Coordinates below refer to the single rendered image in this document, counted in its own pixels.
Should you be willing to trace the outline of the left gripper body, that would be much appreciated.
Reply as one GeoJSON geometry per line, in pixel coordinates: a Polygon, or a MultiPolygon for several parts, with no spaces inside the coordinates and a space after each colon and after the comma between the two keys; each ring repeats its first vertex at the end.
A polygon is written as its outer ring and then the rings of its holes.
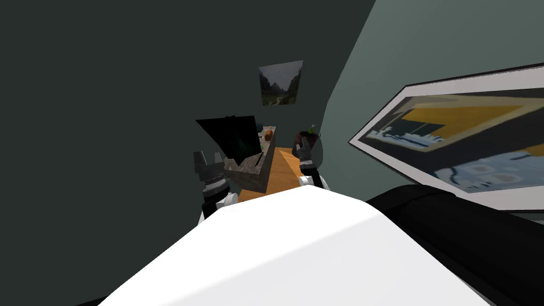
{"type": "Polygon", "coordinates": [[[213,164],[195,164],[194,170],[199,176],[221,176],[224,173],[224,162],[213,164]]]}

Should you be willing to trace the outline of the brown plant pot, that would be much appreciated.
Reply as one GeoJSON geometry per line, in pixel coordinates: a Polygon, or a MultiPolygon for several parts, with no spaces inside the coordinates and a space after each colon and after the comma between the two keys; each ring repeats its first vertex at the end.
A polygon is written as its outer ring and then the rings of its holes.
{"type": "Polygon", "coordinates": [[[296,133],[292,146],[292,155],[298,158],[297,145],[302,146],[302,137],[305,137],[311,148],[311,159],[316,167],[319,168],[323,160],[323,149],[320,134],[315,133],[313,127],[314,126],[307,131],[299,131],[296,133]]]}

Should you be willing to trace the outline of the grey stone-topped desk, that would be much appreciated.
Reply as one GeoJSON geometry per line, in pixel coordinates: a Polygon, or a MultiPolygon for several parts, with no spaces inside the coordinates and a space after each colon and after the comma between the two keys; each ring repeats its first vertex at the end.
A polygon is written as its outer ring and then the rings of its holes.
{"type": "Polygon", "coordinates": [[[260,126],[254,116],[199,119],[216,143],[227,179],[241,189],[265,193],[276,148],[276,127],[260,126]]]}

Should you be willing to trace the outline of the small landscape picture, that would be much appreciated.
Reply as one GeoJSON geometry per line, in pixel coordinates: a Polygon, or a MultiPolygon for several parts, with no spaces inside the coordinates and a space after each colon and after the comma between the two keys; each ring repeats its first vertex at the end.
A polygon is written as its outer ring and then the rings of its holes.
{"type": "Polygon", "coordinates": [[[303,61],[259,67],[260,97],[264,106],[294,105],[303,61]]]}

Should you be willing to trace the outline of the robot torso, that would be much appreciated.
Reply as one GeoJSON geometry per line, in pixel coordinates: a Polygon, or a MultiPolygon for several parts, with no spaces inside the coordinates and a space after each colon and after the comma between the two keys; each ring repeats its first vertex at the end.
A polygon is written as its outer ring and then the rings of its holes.
{"type": "Polygon", "coordinates": [[[222,207],[99,306],[490,306],[384,214],[313,185],[222,207]]]}

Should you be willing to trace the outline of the large framed yellow-blue painting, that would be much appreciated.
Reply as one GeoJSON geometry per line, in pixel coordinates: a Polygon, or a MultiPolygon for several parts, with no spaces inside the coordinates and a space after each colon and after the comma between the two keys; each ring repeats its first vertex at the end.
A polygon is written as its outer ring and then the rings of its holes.
{"type": "Polygon", "coordinates": [[[350,145],[414,183],[544,211],[544,63],[404,86],[350,145]]]}

